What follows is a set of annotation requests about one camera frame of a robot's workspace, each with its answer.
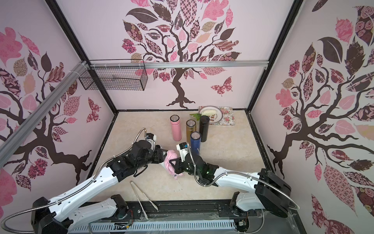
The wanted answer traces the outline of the pink towel cloth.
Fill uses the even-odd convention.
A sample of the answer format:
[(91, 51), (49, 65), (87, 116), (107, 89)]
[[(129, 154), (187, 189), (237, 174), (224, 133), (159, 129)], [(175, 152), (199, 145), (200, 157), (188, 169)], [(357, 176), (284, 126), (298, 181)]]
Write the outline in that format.
[(174, 169), (175, 161), (170, 163), (171, 160), (178, 159), (178, 155), (174, 150), (168, 150), (166, 153), (166, 157), (164, 160), (165, 170), (175, 179), (177, 180), (179, 176), (182, 176), (183, 173), (177, 174)]

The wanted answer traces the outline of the blue thermos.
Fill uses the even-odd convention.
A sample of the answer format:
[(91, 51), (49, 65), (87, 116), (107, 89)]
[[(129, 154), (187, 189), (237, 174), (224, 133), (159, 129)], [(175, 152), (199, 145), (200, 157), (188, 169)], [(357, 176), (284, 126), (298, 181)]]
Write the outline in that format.
[(194, 155), (200, 155), (200, 147), (201, 147), (201, 134), (197, 131), (192, 132), (190, 136), (190, 147), (191, 147), (191, 152)]

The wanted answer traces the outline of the gold thermos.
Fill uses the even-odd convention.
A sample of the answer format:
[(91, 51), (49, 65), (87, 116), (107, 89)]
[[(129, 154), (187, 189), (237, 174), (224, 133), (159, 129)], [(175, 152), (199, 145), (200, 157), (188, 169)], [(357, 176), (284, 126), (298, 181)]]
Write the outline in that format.
[(187, 134), (187, 143), (191, 144), (191, 134), (196, 131), (196, 121), (187, 120), (186, 122), (186, 134)]

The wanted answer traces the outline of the pink thermos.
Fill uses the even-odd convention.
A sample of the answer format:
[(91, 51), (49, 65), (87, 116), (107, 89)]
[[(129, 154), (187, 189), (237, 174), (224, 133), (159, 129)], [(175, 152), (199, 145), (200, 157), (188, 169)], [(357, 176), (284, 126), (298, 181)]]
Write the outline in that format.
[(180, 117), (178, 115), (172, 115), (170, 117), (170, 124), (174, 141), (180, 141), (182, 139)]

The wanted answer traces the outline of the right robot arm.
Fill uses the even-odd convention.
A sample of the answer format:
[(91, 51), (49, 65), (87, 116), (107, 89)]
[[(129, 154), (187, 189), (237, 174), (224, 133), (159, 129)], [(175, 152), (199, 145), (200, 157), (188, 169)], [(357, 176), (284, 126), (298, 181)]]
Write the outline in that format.
[(231, 187), (235, 192), (230, 207), (236, 215), (264, 209), (271, 214), (286, 218), (289, 210), (297, 208), (291, 199), (291, 187), (271, 170), (263, 168), (259, 173), (245, 173), (206, 163), (200, 156), (167, 160), (174, 172), (186, 172), (194, 176), (202, 187)]

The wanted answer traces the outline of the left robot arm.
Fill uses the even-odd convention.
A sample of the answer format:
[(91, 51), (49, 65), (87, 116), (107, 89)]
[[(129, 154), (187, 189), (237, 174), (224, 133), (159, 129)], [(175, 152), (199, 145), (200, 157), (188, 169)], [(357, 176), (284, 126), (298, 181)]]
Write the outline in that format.
[(36, 234), (67, 234), (77, 227), (99, 219), (115, 217), (123, 219), (130, 209), (121, 195), (92, 205), (84, 204), (102, 191), (130, 176), (143, 173), (149, 164), (164, 162), (167, 151), (151, 140), (140, 140), (130, 150), (110, 159), (98, 175), (94, 175), (73, 189), (50, 200), (42, 197), (33, 203), (31, 224)]

